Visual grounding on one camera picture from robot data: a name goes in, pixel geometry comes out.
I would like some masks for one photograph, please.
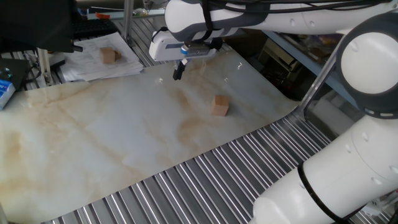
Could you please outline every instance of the black cable bundle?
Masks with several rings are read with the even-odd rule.
[[[352,11],[358,9],[365,9],[367,7],[376,6],[381,3],[391,2],[392,0],[208,0],[218,8],[227,9],[234,12],[244,13],[258,13],[258,14],[276,14],[276,13],[292,13],[292,12],[309,12],[318,10],[332,10],[332,11]],[[295,8],[295,9],[274,9],[274,10],[247,10],[238,9],[235,7],[226,6],[226,3],[237,5],[248,4],[307,4],[310,7]],[[318,3],[330,3],[317,6]]]

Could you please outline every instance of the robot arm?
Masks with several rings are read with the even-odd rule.
[[[209,32],[200,1],[171,0],[165,12],[169,31],[159,32],[150,47],[154,60],[186,63],[213,54],[210,40],[231,35],[238,27],[347,34],[336,49],[336,71],[365,117],[262,193],[250,224],[349,223],[344,217],[398,189],[398,14],[391,12],[397,1],[356,1],[368,5],[343,11],[313,10],[314,6],[299,3],[304,1],[267,1],[270,4],[261,6],[265,8],[218,3],[210,7],[214,31]],[[328,0],[317,5],[340,3]]]
[[[216,49],[208,46],[211,40],[233,35],[240,27],[290,34],[346,33],[370,17],[393,10],[395,4],[391,0],[268,0],[261,4],[208,1],[212,31],[208,29],[201,0],[168,3],[165,10],[168,31],[159,32],[149,49],[155,61],[213,55]],[[314,2],[325,3],[314,5]],[[192,44],[198,41],[204,45]]]

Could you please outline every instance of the wooden cube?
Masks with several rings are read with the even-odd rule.
[[[116,60],[116,53],[112,47],[102,47],[99,49],[99,57],[101,58],[102,63],[114,63]]]
[[[229,103],[226,96],[215,95],[211,103],[211,113],[217,116],[225,116],[228,111]]]

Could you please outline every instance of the black monitor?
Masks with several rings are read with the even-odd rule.
[[[0,52],[73,52],[71,0],[0,0]]]

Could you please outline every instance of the white paper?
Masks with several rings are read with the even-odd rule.
[[[83,79],[86,81],[97,78],[110,78],[139,73],[143,66],[130,47],[118,33],[90,40],[75,42],[83,47],[83,52],[65,54],[65,65],[61,67],[66,80]],[[112,47],[118,50],[122,58],[112,64],[103,64],[100,59],[100,48]]]

